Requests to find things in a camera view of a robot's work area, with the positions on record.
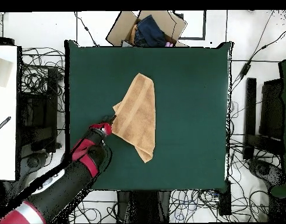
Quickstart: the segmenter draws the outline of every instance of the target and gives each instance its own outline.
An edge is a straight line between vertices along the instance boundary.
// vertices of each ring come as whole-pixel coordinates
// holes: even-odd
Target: green table
[[[132,145],[111,135],[106,143],[112,162],[93,189],[224,187],[230,47],[77,47],[69,42],[70,148],[89,125],[114,114],[112,107],[137,73],[155,87],[153,159],[143,163]]]

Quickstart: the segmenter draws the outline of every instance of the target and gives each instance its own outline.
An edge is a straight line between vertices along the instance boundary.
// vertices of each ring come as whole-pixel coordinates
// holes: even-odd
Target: towel
[[[123,100],[113,107],[112,133],[132,144],[146,163],[155,148],[155,93],[153,81],[138,73]]]

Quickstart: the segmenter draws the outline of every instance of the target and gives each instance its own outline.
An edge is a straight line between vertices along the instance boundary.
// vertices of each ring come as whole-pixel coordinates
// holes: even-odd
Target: black cable
[[[52,153],[52,155],[51,155],[51,160],[50,160],[49,164],[51,164],[51,162],[52,162],[52,156],[53,155],[54,155],[54,153]]]
[[[274,40],[273,42],[271,42],[271,43],[269,43],[269,44],[267,44],[267,45],[264,45],[264,46],[262,46],[260,49],[258,49],[258,50],[250,57],[250,59],[248,60],[248,62],[247,62],[246,64],[250,65],[250,63],[252,62],[253,57],[254,57],[259,51],[261,51],[261,50],[267,48],[268,46],[274,44],[275,42],[277,42],[277,41],[281,38],[281,36],[283,36],[285,33],[286,33],[286,31],[284,31],[284,32],[278,37],[278,39],[276,39],[276,40]],[[246,74],[244,75],[244,74],[243,74],[243,71],[241,71],[241,72],[240,72],[240,75],[242,75],[242,76],[241,76],[241,79],[240,79],[240,81],[235,85],[235,87],[232,89],[232,92],[233,92],[234,89],[238,86],[238,84],[241,82],[241,80],[243,79],[243,77],[244,77]]]
[[[265,25],[265,27],[264,27],[264,30],[263,30],[262,34],[261,34],[260,40],[259,40],[259,42],[258,42],[258,44],[257,44],[257,47],[256,47],[255,51],[253,52],[253,54],[250,56],[251,58],[253,57],[254,53],[256,52],[257,48],[259,47],[259,44],[260,44],[260,42],[261,42],[261,39],[262,39],[263,34],[264,34],[264,32],[265,32],[265,29],[266,29],[266,27],[267,27],[267,25],[268,25],[268,22],[269,22],[270,18],[271,18],[272,15],[273,15],[273,13],[274,13],[274,10],[273,10],[272,13],[270,14],[270,16],[269,16],[269,18],[268,18],[268,21],[266,22],[266,25]]]
[[[86,25],[84,24],[82,18],[78,17],[78,16],[76,15],[76,12],[74,12],[74,14],[75,14],[75,17],[82,22],[82,24],[83,24],[83,26],[84,26],[84,29],[89,33],[89,35],[90,35],[90,37],[91,37],[91,39],[92,39],[94,45],[95,45],[96,47],[99,47],[100,45],[96,44],[96,42],[95,42],[95,40],[93,39],[93,37],[92,37],[92,35],[91,35],[91,33],[90,33],[88,27],[86,27]]]
[[[255,193],[265,193],[267,196],[269,196],[269,194],[268,194],[267,192],[265,192],[265,191],[257,190],[257,191],[252,192],[252,193],[250,194],[250,196],[249,196],[249,208],[250,208],[250,212],[251,212],[253,218],[255,219],[255,221],[256,221],[256,222],[259,222],[259,221],[255,218],[255,216],[254,216],[254,214],[253,214],[252,206],[255,205],[255,204],[251,202],[251,197],[252,197],[252,195],[255,194]]]

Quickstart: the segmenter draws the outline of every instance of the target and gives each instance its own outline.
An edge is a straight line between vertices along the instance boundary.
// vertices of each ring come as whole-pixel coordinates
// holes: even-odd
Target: floor
[[[177,10],[176,13],[184,13],[184,11]],[[108,46],[105,37],[118,14],[119,12],[78,12],[78,17],[83,19],[97,44]],[[225,41],[233,42],[231,73],[232,81],[234,81],[244,63],[255,50],[276,40],[286,30],[286,11],[275,10],[272,12],[262,39],[260,39],[270,15],[270,10],[255,10],[254,12],[248,10],[207,10],[205,40],[181,40],[181,42],[191,47],[211,48],[215,48]],[[185,31],[185,37],[188,35],[189,37],[201,37],[202,13],[185,11],[184,19],[189,27]],[[89,34],[81,22],[77,22],[73,12],[6,13],[3,17],[3,25],[1,24],[2,18],[0,17],[0,36],[3,33],[4,37],[15,39],[16,45],[23,48],[50,47],[64,53],[63,41],[69,39],[77,40],[80,46],[93,46]],[[51,51],[49,48],[39,50],[41,54]],[[255,55],[248,74],[239,82],[232,93],[234,134],[243,134],[246,78],[257,78],[257,102],[259,102],[262,98],[261,92],[264,81],[279,78],[278,62],[284,59],[286,59],[286,35]],[[45,56],[44,60],[57,63],[60,58],[55,53],[54,56]],[[256,132],[259,129],[259,115],[260,104],[257,104]],[[63,128],[63,123],[64,116],[59,114],[58,128]],[[234,135],[232,139],[241,142],[242,136]],[[63,147],[52,157],[51,164],[45,167],[45,170],[32,174],[30,179],[59,164],[65,149],[63,131],[57,140]],[[244,163],[241,154],[235,152],[234,164],[230,169],[232,176],[229,178],[232,182],[232,216],[221,217],[215,207],[208,208],[204,204],[196,203],[195,191],[174,191],[170,199],[170,222],[228,222],[229,219],[240,222],[266,221],[268,197],[264,193],[256,192],[252,195],[252,202],[258,205],[255,209],[252,208],[253,215],[250,213],[249,205],[251,193],[257,190],[266,191],[266,186],[261,180],[249,173],[248,165]],[[211,194],[202,197],[210,201],[212,205],[216,205],[216,199]],[[109,213],[116,201],[115,191],[92,191],[84,203],[79,205],[79,209],[76,211],[76,215],[79,217],[76,218],[75,222],[88,223],[90,221],[97,223],[104,217],[102,223],[115,222]]]

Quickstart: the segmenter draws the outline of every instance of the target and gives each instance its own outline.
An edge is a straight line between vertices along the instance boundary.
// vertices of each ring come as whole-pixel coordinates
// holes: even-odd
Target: cable
[[[91,39],[92,39],[94,45],[95,45],[96,47],[99,47],[100,45],[96,44],[96,42],[94,41],[94,39],[93,39],[93,37],[92,37],[92,35],[91,35],[91,33],[90,33],[88,27],[86,27],[86,25],[84,24],[82,18],[78,17],[78,16],[76,15],[76,12],[74,12],[74,14],[75,14],[75,17],[82,22],[82,24],[83,24],[83,26],[84,26],[84,29],[89,33],[89,35],[90,35],[90,37],[91,37]]]
[[[52,162],[52,156],[53,155],[54,155],[54,153],[52,153],[52,155],[51,155],[51,160],[50,160],[49,164],[51,164],[51,162]]]
[[[267,26],[267,24],[268,24],[268,22],[269,22],[269,20],[270,20],[270,18],[271,18],[271,16],[272,16],[273,12],[274,12],[274,11],[272,11],[272,13],[271,13],[271,15],[270,15],[270,17],[269,17],[269,19],[268,19],[266,25],[265,25],[265,28],[264,28],[264,30],[263,30],[263,33],[264,33],[265,29],[266,29],[266,26]],[[248,72],[248,70],[249,70],[249,68],[250,68],[250,63],[252,62],[253,57],[254,57],[259,51],[261,51],[261,50],[267,48],[268,46],[274,44],[275,42],[277,42],[277,41],[281,38],[281,36],[283,36],[284,34],[286,34],[286,31],[284,31],[284,32],[279,36],[278,39],[274,40],[273,42],[271,42],[271,43],[269,43],[269,44],[267,44],[267,45],[262,46],[259,50],[256,51],[256,49],[257,49],[258,46],[259,46],[259,43],[258,43],[258,45],[257,45],[257,47],[256,47],[256,49],[255,49],[255,52],[254,52],[253,55],[249,58],[248,62],[243,66],[243,68],[242,68],[242,70],[241,70],[241,72],[240,72],[241,79],[240,79],[240,81],[235,85],[235,87],[232,89],[232,92],[233,92],[234,89],[238,86],[238,84],[241,82],[241,80],[243,79],[243,77],[247,74],[247,72]]]
[[[266,27],[267,27],[267,25],[268,25],[268,22],[269,22],[270,18],[271,18],[272,15],[273,15],[273,13],[274,13],[274,10],[271,12],[271,14],[270,14],[270,16],[269,16],[269,18],[268,18],[268,21],[266,22],[266,25],[265,25],[265,27],[264,27],[264,30],[263,30],[262,34],[261,34],[260,40],[259,40],[259,42],[258,42],[258,44],[257,44],[257,47],[256,47],[255,51],[253,52],[253,54],[250,56],[251,58],[252,58],[252,56],[254,55],[254,53],[256,52],[257,48],[259,47],[259,44],[260,44],[260,42],[261,42],[261,39],[262,39],[263,34],[264,34],[264,32],[265,32],[265,29],[266,29]]]
[[[252,195],[253,194],[255,194],[255,193],[265,193],[267,196],[269,196],[268,195],[268,193],[267,192],[265,192],[265,191],[262,191],[262,190],[257,190],[257,191],[254,191],[254,192],[252,192],[251,194],[250,194],[250,196],[249,196],[249,207],[250,207],[250,212],[251,212],[251,214],[252,214],[252,216],[253,216],[253,218],[255,219],[255,221],[256,222],[259,222],[256,218],[255,218],[255,216],[254,216],[254,214],[253,214],[253,210],[252,210],[252,206],[253,205],[255,205],[254,203],[252,203],[252,201],[251,201],[251,197],[252,197]]]

